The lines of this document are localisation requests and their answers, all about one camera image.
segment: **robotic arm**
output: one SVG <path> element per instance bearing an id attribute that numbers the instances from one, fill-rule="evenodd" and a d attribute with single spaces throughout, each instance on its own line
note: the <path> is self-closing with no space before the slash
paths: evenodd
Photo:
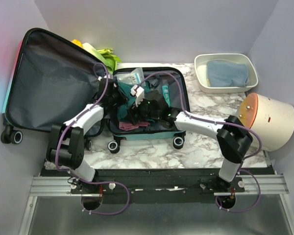
<path id="1" fill-rule="evenodd" d="M 98 96 L 102 94 L 105 79 L 101 79 Z M 182 110 L 169 107 L 158 91 L 151 91 L 144 95 L 144 89 L 138 88 L 132 92 L 136 97 L 136 102 L 128 109 L 128 118 L 133 124 L 139 120 L 151 118 L 158 120 L 164 127 L 179 131 L 191 131 L 216 139 L 220 145 L 224 156 L 219 175 L 213 185 L 209 186 L 214 190 L 225 191 L 231 186 L 239 167 L 243 162 L 243 157 L 248 151 L 252 136 L 248 131 L 230 125 L 220 125 L 217 122 L 223 119 L 201 117 L 191 114 L 187 116 Z M 110 111 L 119 107 L 127 101 L 126 97 L 119 91 L 118 86 L 112 79 L 108 81 L 108 89 L 102 102 L 96 106 L 87 105 L 85 109 L 63 124 L 55 124 L 52 127 L 47 160 L 55 162 L 57 145 L 63 130 L 73 120 L 77 120 L 66 133 L 65 138 L 70 138 L 69 144 L 61 144 L 59 150 L 59 165 L 62 169 L 70 171 L 76 177 L 88 182 L 96 180 L 96 171 L 84 160 L 84 135 L 98 121 L 102 120 Z M 214 123 L 199 121 L 198 119 L 210 119 Z M 235 116 L 229 116 L 228 123 L 242 125 Z"/>

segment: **marble table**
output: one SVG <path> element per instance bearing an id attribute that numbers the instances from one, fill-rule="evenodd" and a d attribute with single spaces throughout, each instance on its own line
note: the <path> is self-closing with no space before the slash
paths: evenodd
<path id="1" fill-rule="evenodd" d="M 245 98 L 239 94 L 206 94 L 199 89 L 193 64 L 124 63 L 126 67 L 174 67 L 185 78 L 191 112 L 212 118 L 226 118 L 236 113 Z M 223 156 L 216 140 L 187 132 L 184 147 L 173 148 L 172 139 L 149 141 L 121 141 L 119 153 L 111 154 L 107 144 L 113 140 L 107 128 L 93 139 L 91 151 L 85 151 L 84 159 L 96 169 L 143 168 L 215 168 L 221 167 Z M 267 167 L 268 159 L 261 152 L 244 162 L 243 167 Z M 46 169 L 55 169 L 46 163 Z"/>

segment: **open suitcase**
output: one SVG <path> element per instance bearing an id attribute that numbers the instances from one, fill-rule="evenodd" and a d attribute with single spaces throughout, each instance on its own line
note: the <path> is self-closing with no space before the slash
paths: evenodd
<path id="1" fill-rule="evenodd" d="M 54 33 L 29 30 L 20 44 L 6 94 L 1 142 L 22 141 L 22 132 L 14 127 L 49 132 L 54 123 L 70 120 L 93 102 L 99 86 L 93 66 L 98 62 Z M 96 73 L 104 75 L 103 69 Z M 103 125 L 104 121 L 96 123 L 86 133 L 87 149 L 91 149 L 90 137 L 99 135 Z"/>
<path id="2" fill-rule="evenodd" d="M 117 80 L 117 75 L 121 73 L 131 73 L 135 68 L 125 68 L 114 71 L 114 79 Z M 144 77 L 157 72 L 163 71 L 171 73 L 180 83 L 183 92 L 184 107 L 187 111 L 190 111 L 190 105 L 187 96 L 187 90 L 185 80 L 182 73 L 170 67 L 157 67 L 157 68 L 143 68 Z M 181 108 L 180 96 L 178 86 L 175 80 L 166 74 L 157 74 L 147 81 L 147 86 L 150 90 L 157 90 L 163 94 L 162 87 L 167 86 L 169 89 L 170 103 L 172 107 Z M 159 123 L 153 123 L 147 127 L 139 127 L 135 130 L 125 131 L 119 128 L 119 119 L 117 111 L 110 113 L 107 120 L 107 126 L 110 132 L 113 133 L 114 140 L 108 143 L 108 149 L 111 153 L 117 153 L 120 150 L 120 144 L 122 139 L 126 140 L 150 140 L 150 139 L 170 139 L 173 138 L 173 146 L 176 149 L 181 149 L 184 144 L 185 131 L 176 131 L 173 129 L 166 129 Z"/>

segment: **gray floor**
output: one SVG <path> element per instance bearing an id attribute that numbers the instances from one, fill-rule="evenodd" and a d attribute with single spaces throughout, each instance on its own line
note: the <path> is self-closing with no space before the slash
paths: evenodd
<path id="1" fill-rule="evenodd" d="M 240 196 L 243 209 L 255 196 Z M 121 205 L 105 205 L 102 211 Z M 245 213 L 228 213 L 214 204 L 131 204 L 116 216 L 81 211 L 80 198 L 40 198 L 31 235 L 291 235 L 279 195 L 262 196 L 260 204 Z"/>

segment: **pink cloth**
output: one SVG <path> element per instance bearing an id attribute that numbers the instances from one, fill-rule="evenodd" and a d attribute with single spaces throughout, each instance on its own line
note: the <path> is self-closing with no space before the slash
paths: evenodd
<path id="1" fill-rule="evenodd" d="M 136 125 L 133 125 L 132 123 L 129 122 L 119 122 L 119 129 L 124 130 L 124 131 L 130 131 L 137 129 L 141 126 L 149 126 L 150 123 L 148 121 L 140 121 Z"/>

